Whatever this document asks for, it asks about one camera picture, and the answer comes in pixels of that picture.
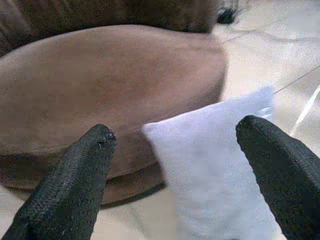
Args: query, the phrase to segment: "tile floor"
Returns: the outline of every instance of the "tile floor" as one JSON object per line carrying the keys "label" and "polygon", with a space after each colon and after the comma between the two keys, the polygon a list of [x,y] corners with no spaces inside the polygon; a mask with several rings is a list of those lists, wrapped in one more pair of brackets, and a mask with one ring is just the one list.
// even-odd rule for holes
{"label": "tile floor", "polygon": [[[320,1],[241,0],[240,8],[235,24],[213,32],[229,57],[223,99],[273,85],[274,122],[320,156]],[[0,236],[22,204],[0,187]],[[175,231],[174,196],[164,189],[102,209],[91,239],[174,240]],[[274,236],[284,239],[280,231]]]}

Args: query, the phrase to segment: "brown sofa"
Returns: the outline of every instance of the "brown sofa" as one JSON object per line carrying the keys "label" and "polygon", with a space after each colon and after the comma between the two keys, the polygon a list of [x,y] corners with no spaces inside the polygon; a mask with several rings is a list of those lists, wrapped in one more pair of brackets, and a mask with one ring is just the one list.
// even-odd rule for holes
{"label": "brown sofa", "polygon": [[117,136],[103,204],[162,183],[141,126],[219,101],[217,1],[0,4],[0,182],[33,189],[101,123]]}

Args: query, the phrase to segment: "brown round cushion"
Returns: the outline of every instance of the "brown round cushion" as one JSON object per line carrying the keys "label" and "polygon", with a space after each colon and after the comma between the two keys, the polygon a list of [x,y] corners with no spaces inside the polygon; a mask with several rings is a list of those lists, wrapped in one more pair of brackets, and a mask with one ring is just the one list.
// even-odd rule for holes
{"label": "brown round cushion", "polygon": [[154,165],[141,126],[216,103],[225,67],[212,35],[138,25],[75,31],[5,55],[0,182],[34,188],[95,124],[116,133],[109,179]]}

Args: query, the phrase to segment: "black textured rubber pad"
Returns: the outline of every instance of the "black textured rubber pad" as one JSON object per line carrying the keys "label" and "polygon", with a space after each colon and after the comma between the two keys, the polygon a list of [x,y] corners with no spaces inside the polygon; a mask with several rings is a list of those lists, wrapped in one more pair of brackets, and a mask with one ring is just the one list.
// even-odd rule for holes
{"label": "black textured rubber pad", "polygon": [[89,240],[116,137],[98,124],[72,144],[16,213],[3,240]]}
{"label": "black textured rubber pad", "polygon": [[246,116],[236,126],[260,191],[288,240],[320,233],[320,159],[271,122]]}

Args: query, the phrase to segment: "small white pillow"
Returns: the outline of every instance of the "small white pillow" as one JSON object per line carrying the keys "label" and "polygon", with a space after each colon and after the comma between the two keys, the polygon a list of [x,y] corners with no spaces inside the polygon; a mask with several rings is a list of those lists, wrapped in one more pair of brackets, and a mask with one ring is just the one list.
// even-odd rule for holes
{"label": "small white pillow", "polygon": [[236,137],[247,115],[271,120],[272,93],[266,87],[143,126],[176,194],[181,240],[271,240],[277,231]]}

